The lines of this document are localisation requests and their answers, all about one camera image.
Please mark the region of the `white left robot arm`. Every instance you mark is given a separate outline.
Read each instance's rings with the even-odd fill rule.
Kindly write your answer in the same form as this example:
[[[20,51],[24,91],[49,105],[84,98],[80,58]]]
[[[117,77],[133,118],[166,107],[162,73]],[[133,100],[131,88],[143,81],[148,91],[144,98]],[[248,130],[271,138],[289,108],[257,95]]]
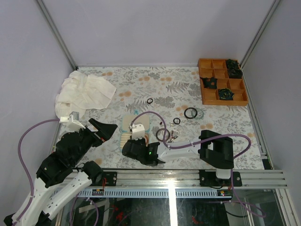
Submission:
[[[91,118],[92,131],[80,125],[65,133],[57,142],[55,151],[43,160],[30,180],[31,191],[20,209],[4,218],[7,226],[46,226],[59,210],[84,188],[106,183],[103,169],[94,161],[84,164],[74,179],[54,194],[59,185],[69,176],[82,157],[92,147],[108,141],[117,129],[116,124],[106,124]]]

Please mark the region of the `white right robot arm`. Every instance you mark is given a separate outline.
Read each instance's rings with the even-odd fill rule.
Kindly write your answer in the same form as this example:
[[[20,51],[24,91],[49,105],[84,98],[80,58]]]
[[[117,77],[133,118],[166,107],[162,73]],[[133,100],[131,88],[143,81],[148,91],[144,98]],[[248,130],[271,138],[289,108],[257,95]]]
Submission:
[[[201,131],[201,135],[192,141],[173,143],[150,143],[145,139],[129,139],[122,148],[125,157],[139,161],[142,165],[157,166],[180,158],[200,158],[216,168],[215,182],[224,186],[231,181],[234,168],[233,139],[210,130]]]

